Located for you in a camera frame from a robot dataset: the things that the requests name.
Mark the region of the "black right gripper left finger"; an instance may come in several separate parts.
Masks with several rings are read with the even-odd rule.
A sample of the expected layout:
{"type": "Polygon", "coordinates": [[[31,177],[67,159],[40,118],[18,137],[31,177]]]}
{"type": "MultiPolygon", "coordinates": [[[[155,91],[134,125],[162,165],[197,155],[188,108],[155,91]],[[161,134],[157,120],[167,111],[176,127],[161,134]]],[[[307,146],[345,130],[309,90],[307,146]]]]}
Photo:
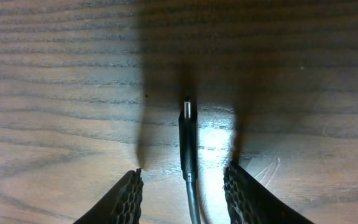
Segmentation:
{"type": "Polygon", "coordinates": [[[74,224],[139,224],[141,217],[142,169],[129,170],[74,224]]]}

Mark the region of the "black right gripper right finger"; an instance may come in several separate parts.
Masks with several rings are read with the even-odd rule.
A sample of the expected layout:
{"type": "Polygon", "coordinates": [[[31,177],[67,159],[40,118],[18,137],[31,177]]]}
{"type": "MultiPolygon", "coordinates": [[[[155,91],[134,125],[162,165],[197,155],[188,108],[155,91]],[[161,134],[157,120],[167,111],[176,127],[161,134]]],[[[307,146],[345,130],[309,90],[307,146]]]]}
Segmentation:
{"type": "Polygon", "coordinates": [[[233,161],[225,168],[223,189],[231,224],[313,224],[233,161]]]}

